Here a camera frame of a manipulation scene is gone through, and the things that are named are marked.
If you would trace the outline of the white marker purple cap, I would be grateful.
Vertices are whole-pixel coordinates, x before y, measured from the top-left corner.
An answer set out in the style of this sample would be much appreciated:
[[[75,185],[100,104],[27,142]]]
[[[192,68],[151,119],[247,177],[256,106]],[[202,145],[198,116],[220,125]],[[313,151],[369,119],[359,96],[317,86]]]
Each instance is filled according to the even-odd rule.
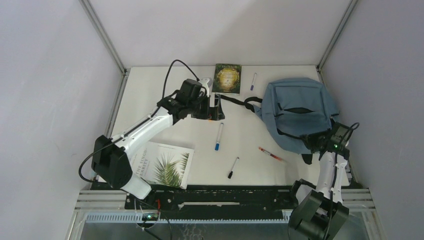
[[[257,78],[257,73],[255,72],[253,74],[253,77],[252,77],[252,82],[251,82],[251,85],[250,85],[250,91],[254,90],[256,78]]]

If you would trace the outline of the blue student backpack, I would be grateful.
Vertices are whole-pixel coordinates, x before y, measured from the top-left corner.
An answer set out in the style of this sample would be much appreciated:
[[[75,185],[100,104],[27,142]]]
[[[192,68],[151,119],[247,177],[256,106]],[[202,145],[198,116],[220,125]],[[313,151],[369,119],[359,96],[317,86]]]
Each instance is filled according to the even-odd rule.
[[[220,98],[253,112],[279,147],[301,155],[307,165],[314,153],[322,151],[327,134],[339,121],[340,110],[326,86],[308,77],[269,82],[262,98]]]

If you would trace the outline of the white palm leaf book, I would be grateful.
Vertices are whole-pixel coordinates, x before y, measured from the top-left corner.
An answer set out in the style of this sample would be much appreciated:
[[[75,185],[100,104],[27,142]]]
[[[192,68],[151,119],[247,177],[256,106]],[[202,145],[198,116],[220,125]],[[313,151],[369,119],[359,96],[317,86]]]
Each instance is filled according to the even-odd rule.
[[[186,189],[195,150],[147,142],[130,159],[133,172],[152,185]]]

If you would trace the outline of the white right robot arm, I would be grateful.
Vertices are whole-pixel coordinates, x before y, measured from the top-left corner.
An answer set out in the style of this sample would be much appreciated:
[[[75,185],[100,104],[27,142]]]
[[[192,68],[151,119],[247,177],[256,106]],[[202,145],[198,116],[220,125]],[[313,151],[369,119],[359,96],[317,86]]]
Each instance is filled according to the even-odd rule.
[[[327,135],[318,139],[318,181],[313,185],[300,179],[293,184],[289,203],[295,208],[289,217],[289,230],[309,240],[332,240],[347,221],[350,210],[343,205],[342,174],[350,157],[349,140],[359,125],[335,122]]]

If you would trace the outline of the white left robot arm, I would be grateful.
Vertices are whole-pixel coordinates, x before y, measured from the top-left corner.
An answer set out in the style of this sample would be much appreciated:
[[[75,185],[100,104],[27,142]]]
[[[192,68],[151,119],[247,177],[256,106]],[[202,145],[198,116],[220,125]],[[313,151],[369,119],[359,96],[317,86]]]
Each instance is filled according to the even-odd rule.
[[[143,208],[153,207],[157,196],[151,185],[133,172],[131,158],[154,136],[188,115],[206,119],[213,82],[210,77],[188,78],[180,89],[162,97],[150,113],[130,128],[112,137],[99,136],[93,153],[88,156],[91,169],[112,188],[136,197]]]

